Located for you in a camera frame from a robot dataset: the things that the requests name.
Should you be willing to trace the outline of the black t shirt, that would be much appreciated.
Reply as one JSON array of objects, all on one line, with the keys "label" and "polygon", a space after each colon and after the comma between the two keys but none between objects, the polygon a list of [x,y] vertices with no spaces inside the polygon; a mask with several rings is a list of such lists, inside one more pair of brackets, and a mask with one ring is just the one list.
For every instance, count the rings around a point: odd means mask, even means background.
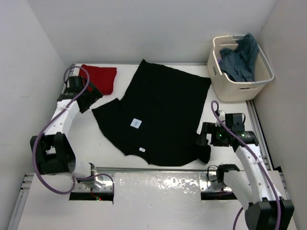
[{"label": "black t shirt", "polygon": [[209,78],[143,60],[124,96],[93,110],[103,135],[126,156],[178,167],[208,163],[211,147],[197,129]]}]

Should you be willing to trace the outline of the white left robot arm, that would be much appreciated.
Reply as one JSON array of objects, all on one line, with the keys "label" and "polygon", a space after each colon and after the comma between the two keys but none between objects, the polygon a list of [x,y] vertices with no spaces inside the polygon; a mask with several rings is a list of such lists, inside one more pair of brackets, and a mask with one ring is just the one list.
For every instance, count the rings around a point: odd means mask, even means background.
[{"label": "white left robot arm", "polygon": [[76,115],[90,109],[102,93],[82,76],[70,76],[66,88],[57,99],[51,124],[43,131],[36,148],[33,136],[31,149],[35,152],[35,164],[40,175],[67,174],[76,178],[89,177],[93,164],[76,160],[68,134]]}]

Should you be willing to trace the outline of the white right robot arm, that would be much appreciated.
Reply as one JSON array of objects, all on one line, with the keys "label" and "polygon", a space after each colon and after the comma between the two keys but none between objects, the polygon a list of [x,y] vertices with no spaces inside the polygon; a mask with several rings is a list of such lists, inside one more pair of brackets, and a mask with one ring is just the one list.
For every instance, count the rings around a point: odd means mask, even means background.
[{"label": "white right robot arm", "polygon": [[285,230],[294,212],[291,200],[285,199],[274,185],[263,161],[254,132],[245,130],[244,114],[214,111],[215,123],[202,124],[199,143],[202,147],[231,147],[243,169],[235,164],[208,166],[200,174],[204,195],[234,196],[241,204],[250,230]]}]

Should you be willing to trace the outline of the red t shirt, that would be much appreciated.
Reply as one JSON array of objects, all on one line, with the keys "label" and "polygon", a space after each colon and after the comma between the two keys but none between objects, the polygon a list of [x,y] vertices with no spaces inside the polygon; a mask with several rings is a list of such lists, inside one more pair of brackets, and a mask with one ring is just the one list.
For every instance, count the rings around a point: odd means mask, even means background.
[{"label": "red t shirt", "polygon": [[117,75],[117,68],[95,67],[81,65],[90,76],[90,82],[103,94],[111,95],[114,89],[114,80]]}]

